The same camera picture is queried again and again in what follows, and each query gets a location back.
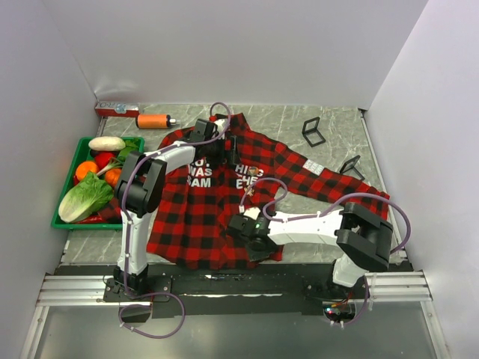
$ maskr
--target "lettuce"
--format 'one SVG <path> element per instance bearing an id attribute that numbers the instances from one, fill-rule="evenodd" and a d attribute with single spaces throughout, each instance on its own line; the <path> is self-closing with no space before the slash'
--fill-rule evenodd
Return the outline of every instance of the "lettuce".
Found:
<path id="1" fill-rule="evenodd" d="M 78 222 L 99 211 L 113 198 L 113 188 L 93 172 L 70 189 L 58 207 L 65 223 Z"/>

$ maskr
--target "red plaid shirt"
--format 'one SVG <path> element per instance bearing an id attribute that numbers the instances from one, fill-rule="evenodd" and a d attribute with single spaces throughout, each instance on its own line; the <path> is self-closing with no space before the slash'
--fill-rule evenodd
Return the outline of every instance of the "red plaid shirt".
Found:
<path id="1" fill-rule="evenodd" d="M 190 130 L 172 132 L 159 148 L 172 144 Z M 235 168 L 227 165 L 211 168 L 202 159 L 169 173 L 147 245 L 148 252 L 192 269 L 254 267 L 257 263 L 248 261 L 246 249 L 226 234 L 226 227 L 231 217 L 239 212 L 245 188 L 261 177 L 278 178 L 293 193 L 330 203 L 353 192 L 389 198 L 385 192 L 353 177 L 327 168 L 318 170 L 314 162 L 285 144 L 251 131 L 243 114 L 232 117 L 230 131 L 237 136 L 242 164 Z M 267 204 L 278 187 L 273 181 L 259 183 L 245 201 L 245 207 Z M 387 218 L 388 207 L 384 203 L 369 198 L 351 201 Z M 271 259 L 281 260 L 281 251 L 282 248 Z"/>

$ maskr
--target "black metal stand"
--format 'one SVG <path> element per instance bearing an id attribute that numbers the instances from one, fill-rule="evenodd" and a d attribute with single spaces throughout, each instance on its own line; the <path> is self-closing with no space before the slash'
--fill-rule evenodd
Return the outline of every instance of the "black metal stand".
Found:
<path id="1" fill-rule="evenodd" d="M 355 174 L 357 174 L 359 176 L 359 179 L 361 181 L 364 181 L 364 177 L 361 172 L 359 172 L 357 169 L 356 169 L 356 164 L 358 163 L 359 159 L 361 158 L 360 155 L 357 155 L 357 156 L 354 156 L 352 157 L 351 159 L 348 159 L 347 161 L 345 161 L 343 163 L 343 165 L 341 166 L 341 169 L 338 171 L 340 174 L 345 174 L 346 172 L 348 171 L 353 171 Z"/>
<path id="2" fill-rule="evenodd" d="M 315 122 L 314 126 L 311 127 L 310 129 L 306 129 L 308 124 L 310 124 L 312 122 Z M 304 124 L 302 125 L 302 131 L 301 131 L 302 137 L 305 138 L 305 140 L 309 143 L 309 145 L 311 147 L 318 146 L 318 145 L 324 144 L 326 142 L 326 139 L 323 137 L 323 135 L 321 135 L 320 130 L 317 129 L 317 127 L 319 125 L 320 125 L 320 118 L 319 117 L 315 117 L 315 118 L 311 118 L 310 120 L 306 120 L 304 122 Z M 320 140 L 318 142 L 312 143 L 311 140 L 308 138 L 308 136 L 313 134 L 313 133 L 315 133 L 320 138 Z"/>

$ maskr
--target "shirt sleeve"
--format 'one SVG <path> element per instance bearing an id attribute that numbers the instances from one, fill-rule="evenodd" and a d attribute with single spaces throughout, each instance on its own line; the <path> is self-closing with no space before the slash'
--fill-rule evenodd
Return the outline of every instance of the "shirt sleeve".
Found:
<path id="1" fill-rule="evenodd" d="M 385 192 L 378 191 L 354 177 L 335 173 L 292 151 L 281 142 L 275 146 L 274 173 L 275 178 L 287 185 L 288 191 L 324 202 L 334 203 L 345 194 L 359 192 L 377 194 L 389 199 Z M 384 219 L 388 217 L 388 205 L 383 202 L 364 197 L 351 198 L 348 201 L 360 203 Z"/>

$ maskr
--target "white eggplant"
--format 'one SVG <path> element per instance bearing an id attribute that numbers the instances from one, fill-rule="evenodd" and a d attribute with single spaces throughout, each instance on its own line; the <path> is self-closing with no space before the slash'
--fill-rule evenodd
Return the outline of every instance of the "white eggplant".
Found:
<path id="1" fill-rule="evenodd" d="M 88 146 L 95 151 L 121 151 L 126 147 L 125 141 L 112 136 L 96 137 L 88 143 Z"/>

